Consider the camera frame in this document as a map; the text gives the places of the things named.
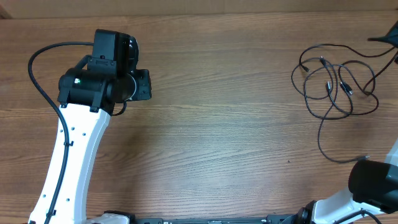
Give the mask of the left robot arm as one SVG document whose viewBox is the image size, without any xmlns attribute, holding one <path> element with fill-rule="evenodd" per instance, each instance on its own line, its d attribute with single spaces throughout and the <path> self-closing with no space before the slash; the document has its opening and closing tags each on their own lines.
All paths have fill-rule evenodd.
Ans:
<svg viewBox="0 0 398 224">
<path fill-rule="evenodd" d="M 139 45 L 128 34 L 98 29 L 92 53 L 69 68 L 50 106 L 58 129 L 49 170 L 29 223 L 134 223 L 128 212 L 86 215 L 88 187 L 101 138 L 117 104 L 149 100 L 149 71 L 139 69 Z"/>
</svg>

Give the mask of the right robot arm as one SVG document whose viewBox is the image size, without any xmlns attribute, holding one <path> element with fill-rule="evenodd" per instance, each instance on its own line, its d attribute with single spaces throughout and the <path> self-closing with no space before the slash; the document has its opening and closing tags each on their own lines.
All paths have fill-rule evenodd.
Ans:
<svg viewBox="0 0 398 224">
<path fill-rule="evenodd" d="M 343 190 L 335 193 L 331 197 L 323 200 L 313 200 L 305 207 L 302 207 L 295 215 L 283 219 L 281 223 L 355 223 L 362 218 L 370 217 L 376 223 L 382 223 L 377 215 L 392 214 L 397 212 L 397 141 L 394 143 L 392 149 L 387 154 L 384 162 L 369 160 L 369 156 L 359 156 L 347 160 L 336 160 L 327 156 L 323 151 L 320 139 L 322 133 L 323 123 L 325 121 L 336 121 L 348 118 L 350 116 L 364 116 L 375 112 L 379 108 L 379 99 L 374 94 L 376 88 L 376 78 L 381 75 L 393 62 L 397 64 L 397 52 L 390 59 L 390 61 L 377 73 L 366 63 L 359 60 L 349 60 L 341 64 L 333 64 L 326 60 L 324 57 L 313 57 L 303 60 L 305 53 L 312 49 L 320 47 L 342 47 L 349 49 L 355 54 L 364 58 L 378 58 L 385 54 L 397 49 L 397 22 L 389 29 L 388 33 L 382 37 L 371 37 L 368 41 L 382 42 L 390 44 L 392 47 L 378 55 L 364 55 L 357 50 L 341 44 L 318 44 L 305 49 L 298 58 L 298 65 L 292 70 L 290 79 L 293 87 L 300 93 L 304 100 L 308 112 L 321 120 L 317 133 L 317 144 L 321 154 L 331 162 L 337 164 L 347 164 L 356 162 L 353 166 L 348 179 L 348 186 Z M 305 66 L 306 63 L 318 60 L 321 67 L 310 71 Z M 371 78 L 361 87 L 355 79 L 351 70 L 347 67 L 349 64 L 361 64 L 369 69 Z M 301 68 L 307 73 L 303 81 L 303 90 L 300 90 L 294 82 L 295 71 Z M 341 70 L 346 70 L 358 89 L 364 96 L 371 96 L 375 99 L 376 105 L 373 109 L 363 112 L 354 113 L 353 108 L 353 89 L 343 80 Z M 312 97 L 307 94 L 307 81 L 312 75 L 319 70 L 326 70 L 330 77 L 330 82 L 327 81 L 326 96 Z M 346 111 L 338 106 L 336 103 L 339 88 L 346 95 L 349 100 L 349 110 Z M 328 98 L 330 107 L 324 115 L 316 114 L 310 108 L 308 99 L 311 100 L 324 100 Z M 329 112 L 336 109 L 342 113 L 342 116 L 328 117 Z"/>
</svg>

